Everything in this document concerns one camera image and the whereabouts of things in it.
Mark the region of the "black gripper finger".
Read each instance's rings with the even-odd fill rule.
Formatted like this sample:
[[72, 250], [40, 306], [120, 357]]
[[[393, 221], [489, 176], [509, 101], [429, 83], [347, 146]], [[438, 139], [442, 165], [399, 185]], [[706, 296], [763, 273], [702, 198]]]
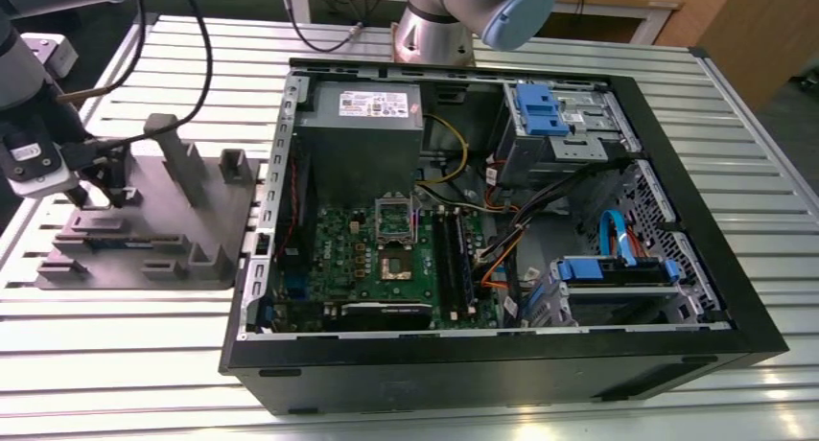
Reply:
[[72, 204], [78, 208], [83, 208], [88, 201], [88, 191], [82, 185], [83, 180], [84, 180], [83, 174], [74, 172], [75, 184], [72, 188], [67, 191], [67, 199], [72, 202]]
[[111, 205], [115, 208], [122, 208], [126, 204], [130, 171], [130, 155], [112, 156], [103, 167], [104, 189], [108, 192]]

